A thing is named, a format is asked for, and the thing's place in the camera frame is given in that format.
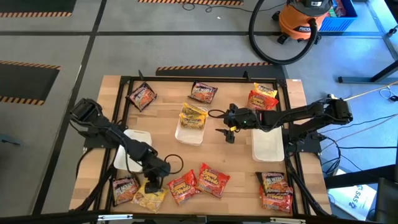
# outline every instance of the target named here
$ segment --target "food package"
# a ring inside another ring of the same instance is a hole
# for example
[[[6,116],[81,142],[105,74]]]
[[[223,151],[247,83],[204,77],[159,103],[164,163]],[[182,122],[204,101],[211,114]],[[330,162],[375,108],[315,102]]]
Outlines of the food package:
[[[138,192],[135,194],[132,203],[137,203],[142,207],[146,207],[153,212],[157,212],[160,208],[160,205],[164,201],[165,196],[167,195],[167,189],[160,189],[156,193],[145,193],[145,183],[140,187]]]
[[[266,194],[268,193],[293,193],[281,172],[256,172],[260,185]]]
[[[195,81],[193,82],[191,95],[189,97],[204,103],[211,103],[217,90],[218,88],[216,87],[211,87]]]
[[[197,184],[197,178],[190,170],[182,177],[172,180],[168,183],[170,192],[177,205],[181,205],[188,199],[192,198],[195,194],[200,193],[198,189],[195,188]]]
[[[277,90],[274,90],[272,88],[269,88],[268,86],[261,85],[258,83],[254,83],[254,91],[272,98],[275,98],[276,94],[278,93]]]
[[[134,90],[127,98],[133,105],[141,112],[145,107],[156,99],[157,94],[146,83],[142,83],[136,90]]]
[[[290,213],[290,208],[292,208],[293,202],[292,194],[265,194],[260,186],[260,196],[262,208]]]
[[[221,198],[225,185],[230,176],[213,170],[205,163],[201,164],[198,185],[196,189],[208,192],[218,198]]]
[[[131,201],[139,189],[139,183],[136,178],[125,177],[111,180],[113,189],[113,205]]]
[[[205,115],[206,118],[208,117],[208,113],[205,110],[202,110],[201,108],[197,106],[190,105],[188,103],[184,103],[182,107],[182,112],[191,115],[191,114],[199,114],[199,115]]]
[[[205,120],[205,115],[180,113],[180,122],[183,128],[203,129]]]
[[[246,107],[252,110],[272,110],[278,102],[279,101],[273,97],[251,90]]]

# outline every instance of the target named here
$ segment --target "blue storage bin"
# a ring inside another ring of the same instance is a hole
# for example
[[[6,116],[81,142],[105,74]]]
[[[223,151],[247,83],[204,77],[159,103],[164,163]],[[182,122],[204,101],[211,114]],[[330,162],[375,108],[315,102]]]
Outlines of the blue storage bin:
[[[351,0],[341,0],[347,15],[345,17],[326,17],[322,22],[320,31],[344,31],[348,26],[356,20],[358,15],[354,9],[354,4]]]

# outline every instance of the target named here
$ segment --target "black hose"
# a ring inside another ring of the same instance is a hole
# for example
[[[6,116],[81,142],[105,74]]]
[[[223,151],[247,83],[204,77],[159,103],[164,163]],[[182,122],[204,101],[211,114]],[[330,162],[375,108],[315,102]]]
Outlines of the black hose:
[[[266,62],[269,62],[271,64],[274,64],[274,65],[288,65],[290,63],[294,63],[294,62],[300,60],[302,57],[304,57],[304,55],[306,55],[308,53],[308,51],[311,49],[312,45],[314,44],[315,40],[317,39],[318,26],[317,26],[316,20],[314,18],[312,18],[308,21],[308,23],[310,24],[310,28],[311,28],[311,36],[310,36],[306,46],[304,47],[304,49],[298,55],[296,55],[290,59],[286,59],[286,60],[278,60],[278,59],[272,58],[272,57],[266,55],[259,48],[259,46],[256,43],[256,40],[254,39],[254,23],[256,22],[257,13],[259,12],[260,7],[263,2],[264,2],[264,0],[259,0],[259,2],[256,4],[256,6],[253,10],[253,13],[251,14],[250,23],[249,23],[249,40],[250,40],[251,47],[253,48],[255,53],[261,59],[263,59]]]

